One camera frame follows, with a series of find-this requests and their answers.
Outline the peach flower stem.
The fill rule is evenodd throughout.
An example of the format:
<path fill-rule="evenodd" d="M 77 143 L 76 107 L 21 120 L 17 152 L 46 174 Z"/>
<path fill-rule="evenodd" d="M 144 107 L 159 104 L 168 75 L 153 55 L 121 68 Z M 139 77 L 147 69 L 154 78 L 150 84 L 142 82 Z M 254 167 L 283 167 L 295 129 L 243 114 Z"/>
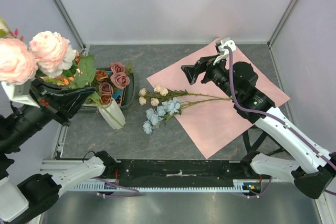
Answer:
<path fill-rule="evenodd" d="M 161 102 L 166 102 L 172 100 L 173 98 L 184 97 L 188 95 L 209 97 L 209 95 L 201 93 L 189 93 L 187 90 L 170 90 L 160 85 L 156 85 L 153 92 L 150 92 L 146 88 L 140 89 L 138 94 L 138 101 L 140 106 L 144 106 L 145 104 L 149 103 L 153 107 L 156 107 Z"/>

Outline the blue hydrangea stem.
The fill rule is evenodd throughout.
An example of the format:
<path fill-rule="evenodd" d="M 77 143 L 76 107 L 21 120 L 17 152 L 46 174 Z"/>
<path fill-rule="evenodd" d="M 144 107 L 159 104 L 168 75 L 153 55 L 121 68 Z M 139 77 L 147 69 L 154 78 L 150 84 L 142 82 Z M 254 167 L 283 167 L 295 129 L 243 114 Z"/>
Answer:
<path fill-rule="evenodd" d="M 174 97 L 168 101 L 163 101 L 158 106 L 152 106 L 145 111 L 146 121 L 143 123 L 143 131 L 147 135 L 151 135 L 154 129 L 157 129 L 162 123 L 166 123 L 176 115 L 182 115 L 184 109 L 191 106 L 213 101 L 229 101 L 229 98 L 211 98 L 198 101 L 184 101 Z"/>

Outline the purple pink wrapping paper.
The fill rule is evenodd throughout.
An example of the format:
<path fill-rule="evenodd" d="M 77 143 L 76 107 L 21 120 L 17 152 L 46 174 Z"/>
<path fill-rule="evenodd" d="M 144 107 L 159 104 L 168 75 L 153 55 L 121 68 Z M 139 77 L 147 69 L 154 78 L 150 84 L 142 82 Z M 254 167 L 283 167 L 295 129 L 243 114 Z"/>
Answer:
<path fill-rule="evenodd" d="M 199 91 L 224 97 L 221 90 L 209 82 L 189 85 L 181 65 L 194 64 L 199 58 L 216 53 L 214 42 L 209 45 L 151 45 L 149 69 L 150 84 L 167 88 Z M 261 70 L 257 87 L 269 94 L 276 105 L 286 113 L 284 103 L 289 100 L 278 88 L 269 50 L 266 45 L 239 45 L 234 59 L 247 60 Z M 149 159 L 241 159 L 246 155 L 241 134 L 250 123 L 241 118 L 231 101 L 199 103 L 183 110 L 182 115 L 170 119 L 149 136 Z"/>

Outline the dusty pink rose stem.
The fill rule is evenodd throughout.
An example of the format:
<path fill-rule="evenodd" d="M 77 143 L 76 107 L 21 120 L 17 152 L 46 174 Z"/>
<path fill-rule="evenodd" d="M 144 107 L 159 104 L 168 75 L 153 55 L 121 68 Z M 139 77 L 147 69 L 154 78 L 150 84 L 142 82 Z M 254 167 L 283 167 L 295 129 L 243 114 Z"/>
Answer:
<path fill-rule="evenodd" d="M 111 62 L 106 69 L 96 71 L 95 80 L 101 83 L 108 83 L 112 87 L 112 94 L 116 96 L 131 84 L 131 75 L 135 69 L 131 63 Z"/>

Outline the large peach peony stem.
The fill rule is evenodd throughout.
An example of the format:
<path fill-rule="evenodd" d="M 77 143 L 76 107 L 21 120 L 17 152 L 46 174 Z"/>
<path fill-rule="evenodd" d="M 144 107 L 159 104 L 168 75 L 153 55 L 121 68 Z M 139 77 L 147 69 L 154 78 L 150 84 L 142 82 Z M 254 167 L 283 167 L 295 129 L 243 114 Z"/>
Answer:
<path fill-rule="evenodd" d="M 44 77 L 44 80 L 59 86 L 69 85 L 73 81 L 76 72 L 80 72 L 80 70 L 78 70 L 78 63 L 81 58 L 82 54 L 76 50 L 76 56 L 72 61 L 72 66 L 70 69 L 64 70 L 60 76 Z"/>

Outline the brown orange flower stem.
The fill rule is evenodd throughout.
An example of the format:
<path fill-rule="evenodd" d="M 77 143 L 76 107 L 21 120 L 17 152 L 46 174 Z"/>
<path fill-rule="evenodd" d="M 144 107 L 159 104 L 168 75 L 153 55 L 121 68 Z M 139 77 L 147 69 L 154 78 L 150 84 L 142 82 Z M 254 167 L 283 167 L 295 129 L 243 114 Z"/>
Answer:
<path fill-rule="evenodd" d="M 98 90 L 99 102 L 109 106 L 112 102 L 113 87 L 109 82 L 110 76 L 106 70 L 97 70 L 93 84 Z"/>

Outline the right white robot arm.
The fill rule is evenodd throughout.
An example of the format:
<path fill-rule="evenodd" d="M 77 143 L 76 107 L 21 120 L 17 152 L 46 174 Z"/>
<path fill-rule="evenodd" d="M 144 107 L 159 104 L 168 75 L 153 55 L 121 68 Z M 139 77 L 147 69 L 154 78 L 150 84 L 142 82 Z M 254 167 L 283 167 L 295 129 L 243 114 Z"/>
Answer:
<path fill-rule="evenodd" d="M 292 161 L 248 151 L 240 166 L 248 179 L 257 174 L 293 183 L 311 199 L 318 199 L 335 178 L 335 153 L 331 153 L 304 135 L 275 106 L 273 100 L 256 88 L 258 74 L 251 64 L 239 61 L 226 68 L 226 60 L 214 63 L 213 57 L 202 57 L 194 65 L 182 65 L 188 82 L 194 84 L 202 73 L 202 83 L 213 82 L 231 97 L 234 109 L 258 127 L 292 157 Z"/>

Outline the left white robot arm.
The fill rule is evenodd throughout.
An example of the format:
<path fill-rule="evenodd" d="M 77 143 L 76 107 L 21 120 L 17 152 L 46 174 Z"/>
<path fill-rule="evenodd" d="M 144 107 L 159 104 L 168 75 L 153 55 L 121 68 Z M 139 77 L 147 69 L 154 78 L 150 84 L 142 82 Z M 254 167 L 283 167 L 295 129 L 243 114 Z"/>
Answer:
<path fill-rule="evenodd" d="M 18 185 L 12 183 L 7 169 L 14 160 L 8 155 L 19 152 L 22 144 L 52 120 L 69 126 L 95 89 L 87 86 L 66 90 L 41 78 L 22 85 L 2 82 L 2 86 L 10 102 L 22 104 L 20 108 L 13 106 L 8 117 L 1 117 L 1 220 L 4 223 L 28 223 L 77 184 L 114 175 L 115 160 L 106 151 L 100 151 L 66 171 L 35 174 Z"/>

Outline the white ribbed ceramic vase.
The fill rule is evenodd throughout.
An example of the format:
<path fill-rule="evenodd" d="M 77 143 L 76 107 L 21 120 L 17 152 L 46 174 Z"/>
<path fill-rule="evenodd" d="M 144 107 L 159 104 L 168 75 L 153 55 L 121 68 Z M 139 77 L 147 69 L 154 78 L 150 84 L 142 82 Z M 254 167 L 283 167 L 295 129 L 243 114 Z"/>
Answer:
<path fill-rule="evenodd" d="M 112 129 L 119 130 L 124 127 L 125 117 L 115 99 L 109 105 L 99 106 L 98 110 Z"/>

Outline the dark green plastic tray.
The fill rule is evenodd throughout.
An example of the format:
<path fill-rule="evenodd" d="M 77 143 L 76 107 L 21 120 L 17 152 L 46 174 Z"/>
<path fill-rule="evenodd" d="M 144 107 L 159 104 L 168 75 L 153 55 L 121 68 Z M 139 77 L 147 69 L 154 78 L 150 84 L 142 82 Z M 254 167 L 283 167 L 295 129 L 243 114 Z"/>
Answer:
<path fill-rule="evenodd" d="M 112 71 L 110 70 L 110 68 L 102 68 L 99 70 L 106 70 L 108 72 L 109 75 L 112 74 Z M 118 106 L 120 107 L 120 109 L 126 110 L 128 109 L 135 97 L 135 79 L 134 79 L 134 72 L 129 74 L 129 78 L 130 78 L 130 84 L 125 87 L 125 91 L 124 91 L 124 96 L 122 101 L 120 102 L 119 100 L 116 100 Z M 82 106 L 82 109 L 88 110 L 88 111 L 93 111 L 96 108 L 96 104 L 95 103 L 85 103 Z"/>

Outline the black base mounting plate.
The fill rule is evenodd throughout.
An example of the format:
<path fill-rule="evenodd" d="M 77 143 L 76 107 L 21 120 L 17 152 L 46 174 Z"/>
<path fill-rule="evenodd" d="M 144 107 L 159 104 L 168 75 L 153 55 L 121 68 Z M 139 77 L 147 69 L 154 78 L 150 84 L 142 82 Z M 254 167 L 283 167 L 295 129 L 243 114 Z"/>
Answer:
<path fill-rule="evenodd" d="M 145 176 L 168 177 L 171 175 L 252 180 L 269 178 L 268 175 L 255 173 L 252 168 L 240 161 L 195 159 L 120 159 L 108 166 L 101 177 L 116 178 L 120 182 Z"/>

